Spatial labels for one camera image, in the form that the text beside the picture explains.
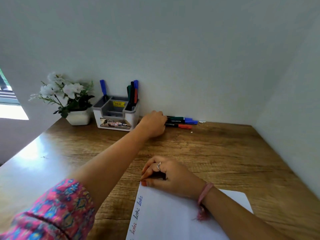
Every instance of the desk surface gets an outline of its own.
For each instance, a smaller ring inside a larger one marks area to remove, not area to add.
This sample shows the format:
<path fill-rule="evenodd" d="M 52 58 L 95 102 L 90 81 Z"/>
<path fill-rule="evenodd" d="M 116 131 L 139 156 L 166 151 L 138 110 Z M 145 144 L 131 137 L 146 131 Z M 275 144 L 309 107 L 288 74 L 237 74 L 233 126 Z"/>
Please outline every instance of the desk surface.
<path fill-rule="evenodd" d="M 57 121 L 0 167 L 0 232 L 14 214 L 125 134 Z M 320 239 L 320 202 L 314 194 L 254 128 L 222 123 L 167 128 L 147 142 L 99 209 L 89 239 L 125 239 L 141 170 L 153 155 L 182 161 L 219 189 L 245 193 L 254 214 L 283 233 Z"/>

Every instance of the pen holder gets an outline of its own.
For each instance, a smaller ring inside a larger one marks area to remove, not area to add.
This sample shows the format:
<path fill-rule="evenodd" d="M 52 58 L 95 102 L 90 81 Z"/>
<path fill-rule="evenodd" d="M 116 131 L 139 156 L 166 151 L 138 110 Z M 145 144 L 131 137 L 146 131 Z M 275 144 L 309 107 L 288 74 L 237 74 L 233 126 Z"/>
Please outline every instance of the pen holder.
<path fill-rule="evenodd" d="M 101 97 L 93 106 L 94 118 L 101 129 L 132 131 L 139 120 L 140 101 L 135 108 L 128 110 L 128 98 L 110 96 L 107 101 Z"/>

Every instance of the white pot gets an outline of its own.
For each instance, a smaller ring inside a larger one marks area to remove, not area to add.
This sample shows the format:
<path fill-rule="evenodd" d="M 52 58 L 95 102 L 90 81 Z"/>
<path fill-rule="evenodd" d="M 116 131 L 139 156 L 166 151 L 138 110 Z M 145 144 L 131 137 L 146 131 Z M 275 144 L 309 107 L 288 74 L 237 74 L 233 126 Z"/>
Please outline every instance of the white pot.
<path fill-rule="evenodd" d="M 90 122 L 90 108 L 85 111 L 71 111 L 66 120 L 71 125 L 87 125 Z"/>

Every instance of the sleeve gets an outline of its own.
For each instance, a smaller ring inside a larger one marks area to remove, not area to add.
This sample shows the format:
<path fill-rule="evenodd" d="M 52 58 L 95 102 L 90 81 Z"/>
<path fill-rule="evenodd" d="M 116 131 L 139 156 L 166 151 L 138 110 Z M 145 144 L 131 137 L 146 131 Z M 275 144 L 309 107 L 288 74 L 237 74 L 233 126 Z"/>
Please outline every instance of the sleeve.
<path fill-rule="evenodd" d="M 65 179 L 16 215 L 0 239 L 86 239 L 94 217 L 89 192 L 74 179 Z"/>

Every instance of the sheet of paper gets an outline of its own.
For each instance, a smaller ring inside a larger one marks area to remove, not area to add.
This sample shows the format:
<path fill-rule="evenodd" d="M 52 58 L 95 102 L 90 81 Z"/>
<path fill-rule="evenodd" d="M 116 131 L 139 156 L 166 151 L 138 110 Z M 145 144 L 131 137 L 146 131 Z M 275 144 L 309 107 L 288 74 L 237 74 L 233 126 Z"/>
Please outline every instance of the sheet of paper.
<path fill-rule="evenodd" d="M 244 193 L 221 191 L 252 212 Z M 229 239 L 213 217 L 199 222 L 197 213 L 196 202 L 140 184 L 126 240 Z"/>

